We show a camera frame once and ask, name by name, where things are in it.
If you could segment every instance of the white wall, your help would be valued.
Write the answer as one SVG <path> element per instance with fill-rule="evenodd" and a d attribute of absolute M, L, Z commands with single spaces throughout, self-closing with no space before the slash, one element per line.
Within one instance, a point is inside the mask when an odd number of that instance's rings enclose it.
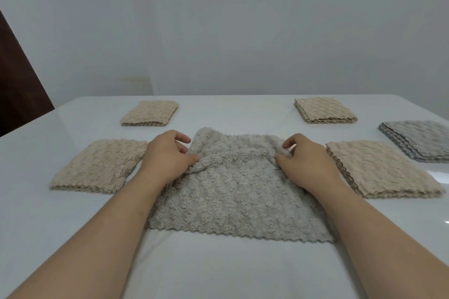
<path fill-rule="evenodd" d="M 132 0 L 0 0 L 53 105 L 153 94 Z"/>
<path fill-rule="evenodd" d="M 394 93 L 449 118 L 449 0 L 0 0 L 56 106 Z"/>
<path fill-rule="evenodd" d="M 449 0 L 147 2 L 156 93 L 394 93 L 449 118 Z"/>

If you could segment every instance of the dark brown door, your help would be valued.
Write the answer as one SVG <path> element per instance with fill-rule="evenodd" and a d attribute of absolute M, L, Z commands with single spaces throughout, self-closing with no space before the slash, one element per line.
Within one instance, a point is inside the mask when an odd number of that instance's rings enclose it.
<path fill-rule="evenodd" d="M 0 11 L 0 136 L 54 110 Z"/>

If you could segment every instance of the hand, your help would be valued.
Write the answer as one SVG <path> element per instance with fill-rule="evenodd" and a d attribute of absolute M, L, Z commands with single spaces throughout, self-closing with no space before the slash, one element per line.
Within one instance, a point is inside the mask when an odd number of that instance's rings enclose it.
<path fill-rule="evenodd" d="M 159 192 L 167 184 L 181 176 L 189 166 L 199 161 L 198 155 L 187 154 L 187 147 L 179 143 L 192 141 L 175 130 L 160 134 L 148 143 L 136 176 L 150 178 L 159 185 Z"/>
<path fill-rule="evenodd" d="M 288 138 L 282 147 L 288 149 L 295 144 L 296 146 L 290 151 L 293 155 L 291 158 L 282 154 L 274 156 L 290 180 L 310 193 L 317 187 L 340 181 L 340 172 L 334 160 L 321 144 L 298 133 Z"/>

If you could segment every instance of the forearm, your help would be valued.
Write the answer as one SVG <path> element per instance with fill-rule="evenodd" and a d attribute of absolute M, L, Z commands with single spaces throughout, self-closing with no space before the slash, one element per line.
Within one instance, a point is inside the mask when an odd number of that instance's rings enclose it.
<path fill-rule="evenodd" d="M 449 267 L 342 182 L 313 195 L 374 298 L 449 298 Z"/>
<path fill-rule="evenodd" d="M 131 180 L 10 298 L 119 298 L 157 197 L 146 183 Z"/>

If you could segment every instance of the white table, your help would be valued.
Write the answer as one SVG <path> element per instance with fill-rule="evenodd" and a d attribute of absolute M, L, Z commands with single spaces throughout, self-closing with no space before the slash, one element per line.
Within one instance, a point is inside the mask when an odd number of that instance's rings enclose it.
<path fill-rule="evenodd" d="M 0 138 L 0 298 L 7 296 L 110 198 L 49 191 L 55 173 L 100 138 L 151 140 L 168 129 L 190 137 L 210 126 L 228 134 L 302 132 L 319 143 L 390 142 L 382 121 L 449 121 L 393 95 L 337 95 L 359 121 L 308 125 L 298 96 L 165 96 L 181 105 L 166 127 L 121 127 L 138 101 L 156 97 L 83 97 Z M 449 188 L 449 164 L 420 164 Z M 413 238 L 449 263 L 449 194 L 442 199 L 370 200 Z M 125 298 L 363 298 L 344 247 L 191 232 L 148 231 Z"/>

